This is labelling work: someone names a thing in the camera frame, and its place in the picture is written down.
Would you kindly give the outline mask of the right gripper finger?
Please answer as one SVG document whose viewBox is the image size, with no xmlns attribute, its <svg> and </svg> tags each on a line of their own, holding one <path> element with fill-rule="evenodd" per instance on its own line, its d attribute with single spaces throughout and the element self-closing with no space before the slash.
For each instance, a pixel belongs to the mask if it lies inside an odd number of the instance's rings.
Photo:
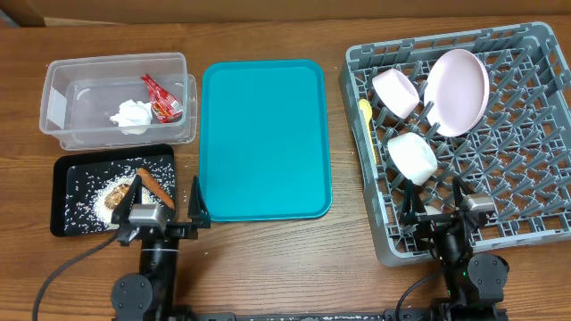
<svg viewBox="0 0 571 321">
<path fill-rule="evenodd" d="M 469 211 L 467 197 L 474 194 L 475 191 L 460 176 L 452 178 L 452 193 L 455 207 L 459 210 Z"/>
<path fill-rule="evenodd" d="M 424 212 L 424 203 L 420 199 L 423 187 L 415 185 L 410 179 L 405 180 L 404 200 L 401 206 L 402 214 L 417 214 Z"/>
</svg>

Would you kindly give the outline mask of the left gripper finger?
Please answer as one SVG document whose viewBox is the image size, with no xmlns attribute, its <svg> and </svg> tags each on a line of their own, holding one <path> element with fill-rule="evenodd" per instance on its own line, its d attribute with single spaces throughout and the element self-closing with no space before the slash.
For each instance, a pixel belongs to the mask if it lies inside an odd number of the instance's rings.
<svg viewBox="0 0 571 321">
<path fill-rule="evenodd" d="M 197 228 L 211 227 L 211 216 L 203 199 L 198 176 L 193 177 L 187 217 L 191 219 L 192 225 Z"/>
<path fill-rule="evenodd" d="M 128 217 L 134 204 L 142 201 L 142 178 L 136 175 L 127 193 L 112 212 L 113 224 L 122 224 L 128 221 Z"/>
</svg>

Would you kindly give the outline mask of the white rice pile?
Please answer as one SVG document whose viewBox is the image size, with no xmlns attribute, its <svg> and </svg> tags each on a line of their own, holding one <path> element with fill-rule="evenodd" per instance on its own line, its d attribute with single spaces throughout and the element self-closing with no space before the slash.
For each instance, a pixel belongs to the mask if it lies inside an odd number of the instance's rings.
<svg viewBox="0 0 571 321">
<path fill-rule="evenodd" d="M 71 166 L 66 173 L 63 231 L 66 236 L 113 230 L 105 197 L 118 184 L 131 184 L 139 168 L 151 173 L 170 198 L 175 197 L 174 159 L 169 155 L 108 160 Z"/>
</svg>

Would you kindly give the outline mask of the white cup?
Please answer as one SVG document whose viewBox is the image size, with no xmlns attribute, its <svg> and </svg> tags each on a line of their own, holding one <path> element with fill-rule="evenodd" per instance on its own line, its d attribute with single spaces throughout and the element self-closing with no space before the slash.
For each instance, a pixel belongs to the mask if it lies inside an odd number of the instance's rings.
<svg viewBox="0 0 571 321">
<path fill-rule="evenodd" d="M 425 214 L 426 214 L 427 216 L 430 216 L 430 215 L 440 215 L 440 214 L 441 214 L 441 211 L 438 210 L 437 208 L 433 207 L 433 206 L 427 205 L 427 206 L 425 206 Z"/>
</svg>

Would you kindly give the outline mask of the brown food scraps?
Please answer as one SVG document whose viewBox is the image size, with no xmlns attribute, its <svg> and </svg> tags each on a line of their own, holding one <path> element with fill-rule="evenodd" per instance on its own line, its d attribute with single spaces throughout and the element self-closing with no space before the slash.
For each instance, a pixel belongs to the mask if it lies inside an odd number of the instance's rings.
<svg viewBox="0 0 571 321">
<path fill-rule="evenodd" d="M 130 184 L 121 183 L 116 185 L 104 199 L 104 205 L 110 210 L 114 210 L 122 201 L 130 188 Z"/>
</svg>

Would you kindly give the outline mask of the brown sausage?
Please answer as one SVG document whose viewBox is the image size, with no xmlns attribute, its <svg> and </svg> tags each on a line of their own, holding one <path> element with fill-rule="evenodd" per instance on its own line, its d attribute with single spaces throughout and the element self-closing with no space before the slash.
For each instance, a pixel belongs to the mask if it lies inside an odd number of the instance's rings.
<svg viewBox="0 0 571 321">
<path fill-rule="evenodd" d="M 155 194 L 168 208 L 175 209 L 175 203 L 170 196 L 161 187 L 161 185 L 153 178 L 151 173 L 144 168 L 139 168 L 137 174 L 141 177 L 142 184 Z"/>
</svg>

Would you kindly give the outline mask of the small white bowl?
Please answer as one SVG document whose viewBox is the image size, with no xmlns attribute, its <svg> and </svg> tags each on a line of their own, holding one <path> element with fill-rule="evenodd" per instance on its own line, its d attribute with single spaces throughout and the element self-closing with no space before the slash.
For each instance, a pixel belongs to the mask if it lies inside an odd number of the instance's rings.
<svg viewBox="0 0 571 321">
<path fill-rule="evenodd" d="M 423 185 L 437 170 L 437 159 L 430 145 L 415 133 L 405 133 L 387 142 L 396 168 L 414 185 Z"/>
</svg>

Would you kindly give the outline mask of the grey dishwasher rack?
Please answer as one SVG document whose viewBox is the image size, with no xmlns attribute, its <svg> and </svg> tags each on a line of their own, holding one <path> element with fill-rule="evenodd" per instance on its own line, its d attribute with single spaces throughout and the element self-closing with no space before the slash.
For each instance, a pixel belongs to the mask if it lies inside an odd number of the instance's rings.
<svg viewBox="0 0 571 321">
<path fill-rule="evenodd" d="M 403 72 L 420 94 L 436 61 L 465 49 L 485 66 L 491 93 L 483 117 L 461 136 L 439 135 L 423 102 L 401 119 L 384 106 L 372 78 Z M 495 210 L 470 242 L 476 251 L 564 241 L 570 236 L 570 70 L 551 27 L 543 22 L 475 29 L 354 45 L 339 77 L 345 113 L 360 157 L 364 202 L 378 260 L 396 267 L 430 260 L 413 228 L 400 223 L 405 177 L 387 142 L 408 132 L 421 136 L 437 159 L 420 194 L 424 205 L 454 208 L 452 178 L 489 194 Z M 359 100 L 372 107 L 370 150 Z"/>
</svg>

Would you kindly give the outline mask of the white napkin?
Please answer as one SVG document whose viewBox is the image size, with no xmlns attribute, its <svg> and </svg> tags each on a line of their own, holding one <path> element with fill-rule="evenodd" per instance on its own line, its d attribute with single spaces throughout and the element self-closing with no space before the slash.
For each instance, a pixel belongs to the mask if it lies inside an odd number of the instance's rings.
<svg viewBox="0 0 571 321">
<path fill-rule="evenodd" d="M 119 106 L 119 112 L 110 117 L 110 121 L 119 127 L 145 126 L 142 129 L 124 129 L 124 135 L 142 135 L 151 124 L 153 114 L 150 103 L 127 100 Z"/>
</svg>

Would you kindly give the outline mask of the large white plate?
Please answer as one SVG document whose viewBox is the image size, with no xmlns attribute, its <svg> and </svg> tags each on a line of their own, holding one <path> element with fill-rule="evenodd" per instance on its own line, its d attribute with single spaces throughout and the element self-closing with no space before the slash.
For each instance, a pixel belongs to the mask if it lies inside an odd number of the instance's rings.
<svg viewBox="0 0 571 321">
<path fill-rule="evenodd" d="M 465 49 L 443 54 L 434 64 L 424 91 L 430 125 L 438 124 L 441 136 L 461 136 L 484 115 L 490 80 L 483 63 Z"/>
</svg>

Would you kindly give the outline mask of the red snack wrapper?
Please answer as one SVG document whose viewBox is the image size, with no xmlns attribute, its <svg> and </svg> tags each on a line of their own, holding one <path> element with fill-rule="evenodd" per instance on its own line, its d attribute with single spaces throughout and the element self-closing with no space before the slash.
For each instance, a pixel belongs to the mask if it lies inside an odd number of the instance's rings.
<svg viewBox="0 0 571 321">
<path fill-rule="evenodd" d="M 182 103 L 149 74 L 145 74 L 141 79 L 147 86 L 152 111 L 160 123 L 169 123 L 183 114 Z"/>
</svg>

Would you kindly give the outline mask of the yellow plastic spoon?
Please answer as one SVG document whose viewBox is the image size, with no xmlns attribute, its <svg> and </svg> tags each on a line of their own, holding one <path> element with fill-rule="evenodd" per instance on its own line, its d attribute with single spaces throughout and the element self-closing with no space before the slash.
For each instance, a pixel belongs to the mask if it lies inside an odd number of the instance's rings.
<svg viewBox="0 0 571 321">
<path fill-rule="evenodd" d="M 370 150 L 371 150 L 371 153 L 373 154 L 374 162 L 377 163 L 377 155 L 375 152 L 375 145 L 374 145 L 374 142 L 372 139 L 371 127 L 370 127 L 370 121 L 372 119 L 372 107 L 371 107 L 371 105 L 367 99 L 360 99 L 359 100 L 359 109 L 363 113 L 363 116 L 364 116 L 365 125 L 367 128 L 368 140 L 369 140 L 370 145 L 371 145 Z"/>
</svg>

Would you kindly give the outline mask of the large white bowl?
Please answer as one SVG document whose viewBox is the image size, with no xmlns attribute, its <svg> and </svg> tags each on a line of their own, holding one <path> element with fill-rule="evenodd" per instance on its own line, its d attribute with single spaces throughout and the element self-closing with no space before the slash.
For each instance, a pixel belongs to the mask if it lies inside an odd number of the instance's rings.
<svg viewBox="0 0 571 321">
<path fill-rule="evenodd" d="M 401 119 L 406 119 L 419 103 L 417 89 L 397 69 L 389 69 L 374 76 L 372 87 L 384 106 Z"/>
</svg>

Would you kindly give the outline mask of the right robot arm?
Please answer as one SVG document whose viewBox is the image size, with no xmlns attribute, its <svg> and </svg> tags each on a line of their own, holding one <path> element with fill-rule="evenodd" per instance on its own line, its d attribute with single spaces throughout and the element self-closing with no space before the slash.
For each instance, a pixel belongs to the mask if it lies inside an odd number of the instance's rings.
<svg viewBox="0 0 571 321">
<path fill-rule="evenodd" d="M 452 179 L 455 208 L 430 214 L 418 189 L 406 181 L 400 222 L 414 228 L 420 248 L 439 264 L 433 274 L 416 281 L 399 298 L 392 313 L 395 320 L 506 320 L 507 312 L 497 309 L 503 301 L 509 263 L 502 257 L 474 252 L 469 237 L 485 225 L 495 210 L 487 193 L 475 192 L 461 177 Z M 420 285 L 442 277 L 448 296 L 431 301 L 426 309 L 406 309 L 403 303 Z"/>
</svg>

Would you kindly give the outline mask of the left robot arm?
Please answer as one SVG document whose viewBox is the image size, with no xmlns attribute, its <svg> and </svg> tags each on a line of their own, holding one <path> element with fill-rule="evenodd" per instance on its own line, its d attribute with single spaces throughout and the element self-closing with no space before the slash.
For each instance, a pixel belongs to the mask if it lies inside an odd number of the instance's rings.
<svg viewBox="0 0 571 321">
<path fill-rule="evenodd" d="M 168 210 L 142 203 L 142 178 L 136 176 L 112 212 L 117 241 L 128 246 L 141 242 L 139 271 L 122 276 L 112 288 L 111 301 L 118 320 L 196 320 L 190 306 L 175 304 L 179 242 L 196 240 L 200 228 L 211 226 L 199 183 L 193 178 L 187 222 L 169 222 Z"/>
</svg>

